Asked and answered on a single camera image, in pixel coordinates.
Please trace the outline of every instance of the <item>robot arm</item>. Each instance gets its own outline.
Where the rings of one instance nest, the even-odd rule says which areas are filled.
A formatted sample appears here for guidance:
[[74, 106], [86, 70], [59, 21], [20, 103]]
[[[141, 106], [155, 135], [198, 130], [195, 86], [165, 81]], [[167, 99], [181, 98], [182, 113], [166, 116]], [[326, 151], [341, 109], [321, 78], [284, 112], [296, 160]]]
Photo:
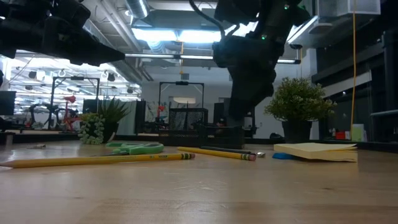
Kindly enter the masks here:
[[274, 94], [275, 66], [284, 54], [284, 46], [293, 25], [303, 24], [310, 14], [298, 7], [301, 0], [219, 0], [215, 19], [232, 24], [258, 22], [255, 31], [245, 37], [223, 35], [213, 44], [214, 59], [227, 68], [233, 87], [229, 102], [228, 125], [238, 124], [264, 98]]
[[76, 0], [0, 1], [0, 54], [14, 58], [17, 49], [67, 58], [71, 63], [123, 60], [124, 54], [101, 44], [83, 29], [90, 11]]

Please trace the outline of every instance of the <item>table surface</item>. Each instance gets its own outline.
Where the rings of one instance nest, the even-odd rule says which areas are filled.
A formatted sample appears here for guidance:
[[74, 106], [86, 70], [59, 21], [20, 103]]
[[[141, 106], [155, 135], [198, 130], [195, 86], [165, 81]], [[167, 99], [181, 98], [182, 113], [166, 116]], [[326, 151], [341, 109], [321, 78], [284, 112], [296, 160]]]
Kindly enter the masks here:
[[[111, 151], [78, 141], [32, 145], [0, 148], [0, 161]], [[307, 162], [272, 159], [272, 146], [247, 149], [266, 158], [0, 167], [0, 223], [398, 223], [398, 154]]]

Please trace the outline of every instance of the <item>computer screen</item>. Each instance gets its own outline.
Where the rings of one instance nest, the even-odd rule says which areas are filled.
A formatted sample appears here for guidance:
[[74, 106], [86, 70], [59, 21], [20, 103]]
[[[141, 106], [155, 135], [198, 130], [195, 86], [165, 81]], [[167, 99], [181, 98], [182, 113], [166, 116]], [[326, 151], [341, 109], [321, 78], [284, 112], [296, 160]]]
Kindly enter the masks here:
[[14, 115], [16, 91], [0, 91], [0, 115]]

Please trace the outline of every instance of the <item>pencil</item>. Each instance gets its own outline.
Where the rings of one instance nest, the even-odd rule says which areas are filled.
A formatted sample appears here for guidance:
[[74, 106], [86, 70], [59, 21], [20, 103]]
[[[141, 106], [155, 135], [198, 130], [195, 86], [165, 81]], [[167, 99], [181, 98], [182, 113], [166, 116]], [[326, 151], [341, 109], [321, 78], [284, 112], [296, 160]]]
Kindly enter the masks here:
[[234, 152], [234, 153], [241, 153], [241, 154], [254, 154], [251, 153], [250, 151], [242, 151], [239, 149], [224, 149], [220, 147], [210, 147], [210, 146], [201, 146], [201, 149], [207, 149], [207, 150], [212, 150], [212, 151], [220, 151], [220, 152]]
[[194, 154], [156, 154], [139, 156], [101, 156], [101, 157], [75, 157], [58, 159], [24, 159], [0, 163], [3, 167], [30, 168], [50, 166], [74, 166], [74, 165], [95, 165], [113, 164], [118, 162], [140, 162], [140, 161], [170, 161], [181, 159], [193, 159]]
[[233, 159], [242, 159], [247, 161], [255, 161], [256, 156], [252, 154], [240, 154], [240, 153], [233, 153], [233, 152], [220, 152], [220, 151], [212, 151], [206, 149], [198, 149], [198, 148], [191, 148], [191, 147], [177, 147], [179, 151], [185, 152], [194, 152], [198, 154], [206, 154], [211, 156], [221, 156]]

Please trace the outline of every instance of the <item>plant pot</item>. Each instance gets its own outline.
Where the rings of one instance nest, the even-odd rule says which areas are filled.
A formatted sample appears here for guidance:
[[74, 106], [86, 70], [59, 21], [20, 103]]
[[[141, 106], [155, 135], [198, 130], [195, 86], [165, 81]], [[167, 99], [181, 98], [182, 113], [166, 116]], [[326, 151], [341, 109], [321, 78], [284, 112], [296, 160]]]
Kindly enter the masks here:
[[289, 144], [310, 140], [312, 121], [283, 121], [285, 141]]
[[104, 141], [102, 143], [107, 143], [108, 141], [112, 141], [114, 135], [118, 131], [119, 123], [104, 123]]

